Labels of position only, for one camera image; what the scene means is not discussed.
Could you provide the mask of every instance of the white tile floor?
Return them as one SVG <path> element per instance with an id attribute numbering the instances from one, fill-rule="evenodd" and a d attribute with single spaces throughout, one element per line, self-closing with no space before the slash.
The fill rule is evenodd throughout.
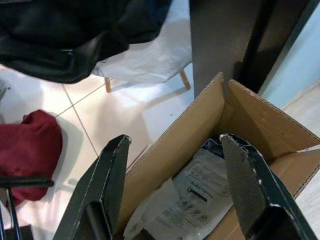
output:
<path id="1" fill-rule="evenodd" d="M 113 92 L 106 93 L 100 77 L 91 76 L 74 85 L 62 85 L 0 66 L 0 88 L 10 87 L 0 103 L 0 123 L 18 123 L 23 115 L 43 109 L 56 116 L 63 131 L 63 151 L 53 175 L 55 186 L 41 201 L 24 202 L 18 207 L 20 225 L 32 224 L 35 240 L 53 238 L 77 181 L 109 140 L 120 134 L 132 137 L 130 163 L 192 102 L 192 65 L 185 71 L 192 86 L 189 91 L 185 90 L 180 77 L 175 76 L 164 84 L 133 85 L 113 81 Z M 311 91 L 312 111 L 307 110 L 308 95 L 284 110 L 320 135 L 320 87 L 317 89 Z M 317 174 L 297 202 L 320 237 L 319 181 L 320 174 Z"/>

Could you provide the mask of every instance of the light blue wall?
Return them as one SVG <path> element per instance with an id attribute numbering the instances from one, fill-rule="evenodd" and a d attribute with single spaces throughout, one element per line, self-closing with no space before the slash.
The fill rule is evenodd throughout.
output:
<path id="1" fill-rule="evenodd" d="M 319 79 L 320 5 L 312 13 L 262 96 L 281 108 Z"/>

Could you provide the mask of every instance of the open cardboard box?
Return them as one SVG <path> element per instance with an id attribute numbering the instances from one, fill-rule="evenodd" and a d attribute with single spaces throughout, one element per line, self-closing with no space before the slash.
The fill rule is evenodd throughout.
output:
<path id="1" fill-rule="evenodd" d="M 224 95 L 220 73 L 127 172 L 117 239 L 136 207 L 176 175 L 205 140 L 222 133 L 254 145 L 294 197 L 320 167 L 320 150 L 297 152 L 319 145 L 319 138 L 234 80 Z M 234 207 L 206 239 L 244 239 Z"/>

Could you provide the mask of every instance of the white plastic sheet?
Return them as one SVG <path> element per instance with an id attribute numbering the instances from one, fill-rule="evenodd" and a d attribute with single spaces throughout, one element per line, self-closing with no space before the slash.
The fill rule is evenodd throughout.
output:
<path id="1" fill-rule="evenodd" d="M 192 60 L 188 0 L 173 0 L 159 36 L 98 62 L 92 74 L 126 82 L 164 83 Z"/>

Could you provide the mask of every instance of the floor tile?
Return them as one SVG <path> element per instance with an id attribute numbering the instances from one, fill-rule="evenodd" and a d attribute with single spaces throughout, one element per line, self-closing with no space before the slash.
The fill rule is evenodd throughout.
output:
<path id="1" fill-rule="evenodd" d="M 0 69 L 0 88 L 9 87 L 0 102 L 0 123 L 20 123 L 24 115 L 37 109 L 56 116 L 71 103 L 59 83 L 24 75 L 17 71 Z"/>
<path id="2" fill-rule="evenodd" d="M 53 238 L 78 180 L 97 158 L 73 108 L 57 120 L 63 149 L 52 177 L 55 185 L 40 201 L 25 201 L 17 208 L 19 224 L 31 224 L 35 240 Z"/>
<path id="3" fill-rule="evenodd" d="M 99 153 L 108 141 L 127 134 L 132 138 L 128 164 L 155 142 L 194 99 L 192 66 L 186 68 L 192 89 L 179 75 L 162 84 L 124 84 L 107 93 L 104 86 L 74 107 Z"/>
<path id="4" fill-rule="evenodd" d="M 105 80 L 101 76 L 91 75 L 82 81 L 75 84 L 64 84 L 64 88 L 67 91 L 72 104 L 77 103 L 94 90 L 105 84 Z"/>

